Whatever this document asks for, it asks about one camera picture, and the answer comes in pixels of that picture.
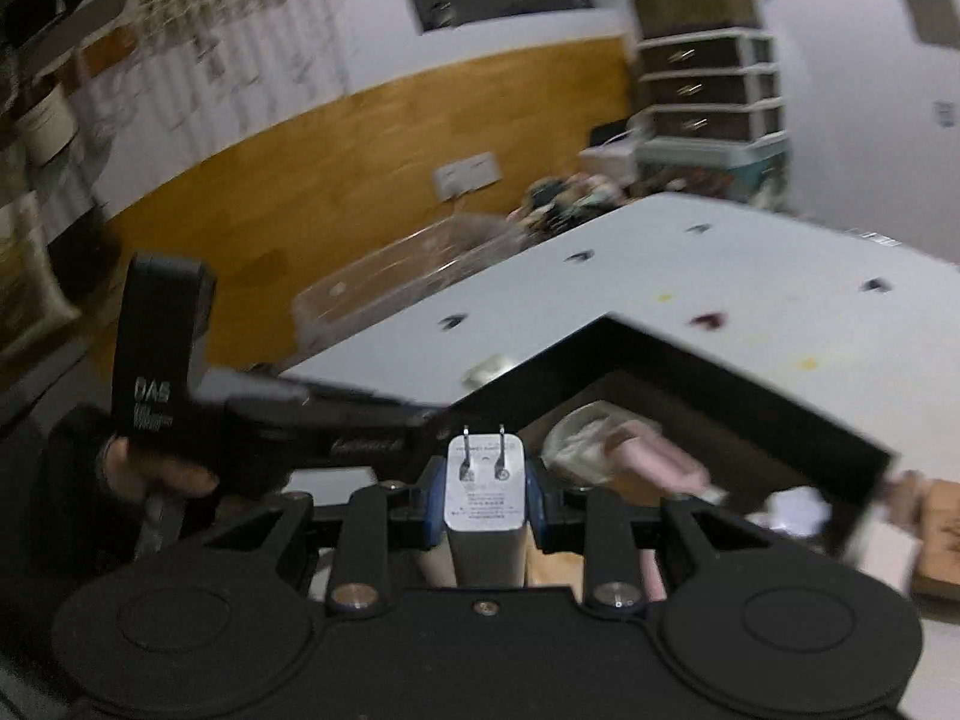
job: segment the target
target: storage drawer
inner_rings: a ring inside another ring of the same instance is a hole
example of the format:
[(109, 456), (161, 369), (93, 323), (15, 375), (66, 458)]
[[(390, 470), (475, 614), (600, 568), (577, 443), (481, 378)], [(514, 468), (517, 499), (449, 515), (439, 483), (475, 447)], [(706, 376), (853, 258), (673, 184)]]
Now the storage drawer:
[(704, 68), (740, 67), (740, 54), (736, 38), (698, 40), (691, 43), (672, 43), (642, 49), (643, 71), (669, 73), (669, 71)]
[(656, 133), (668, 138), (709, 138), (749, 143), (783, 129), (779, 108), (744, 113), (658, 111), (653, 117)]
[(656, 105), (747, 105), (776, 97), (778, 87), (773, 73), (682, 76), (650, 81), (650, 93)]

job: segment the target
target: clear plastic container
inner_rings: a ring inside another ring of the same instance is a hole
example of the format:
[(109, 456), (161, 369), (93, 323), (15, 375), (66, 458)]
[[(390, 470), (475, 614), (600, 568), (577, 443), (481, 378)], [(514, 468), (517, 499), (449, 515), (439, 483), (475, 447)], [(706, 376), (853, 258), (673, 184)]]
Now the clear plastic container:
[(317, 353), (521, 252), (517, 225), (456, 214), (320, 279), (293, 299), (301, 353)]

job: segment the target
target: power outlet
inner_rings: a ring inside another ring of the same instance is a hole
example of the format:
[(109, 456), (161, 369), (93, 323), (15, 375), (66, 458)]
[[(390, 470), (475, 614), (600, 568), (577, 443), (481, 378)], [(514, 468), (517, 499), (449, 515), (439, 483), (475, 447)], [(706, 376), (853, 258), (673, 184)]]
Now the power outlet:
[(502, 178), (492, 151), (451, 162), (449, 165), (437, 167), (433, 172), (434, 188), (442, 202), (467, 194), (468, 191), (483, 189)]

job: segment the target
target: screw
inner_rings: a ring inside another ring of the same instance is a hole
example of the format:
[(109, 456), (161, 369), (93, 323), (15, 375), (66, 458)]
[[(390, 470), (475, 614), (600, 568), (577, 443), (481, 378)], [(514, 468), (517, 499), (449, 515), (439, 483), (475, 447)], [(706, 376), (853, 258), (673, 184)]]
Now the screw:
[(365, 608), (371, 608), (380, 599), (380, 593), (376, 587), (371, 584), (364, 584), (361, 581), (351, 581), (347, 584), (341, 584), (330, 594), (333, 603), (346, 610), (360, 611)]
[(632, 608), (640, 603), (643, 593), (625, 581), (608, 581), (594, 589), (593, 597), (605, 607)]
[(493, 617), (499, 613), (500, 605), (496, 601), (477, 601), (473, 605), (473, 610), (483, 617)]

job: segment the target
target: metal prong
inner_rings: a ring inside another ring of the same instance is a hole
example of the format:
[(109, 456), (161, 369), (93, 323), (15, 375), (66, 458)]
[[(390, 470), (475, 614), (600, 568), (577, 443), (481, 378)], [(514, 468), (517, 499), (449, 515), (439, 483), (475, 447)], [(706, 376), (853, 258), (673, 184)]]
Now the metal prong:
[(503, 425), (500, 425), (500, 457), (496, 459), (493, 466), (493, 476), (501, 482), (510, 478), (510, 471), (507, 471), (507, 432)]
[(464, 425), (464, 461), (460, 464), (460, 481), (473, 481), (473, 469), (470, 467), (470, 429), (467, 425)]

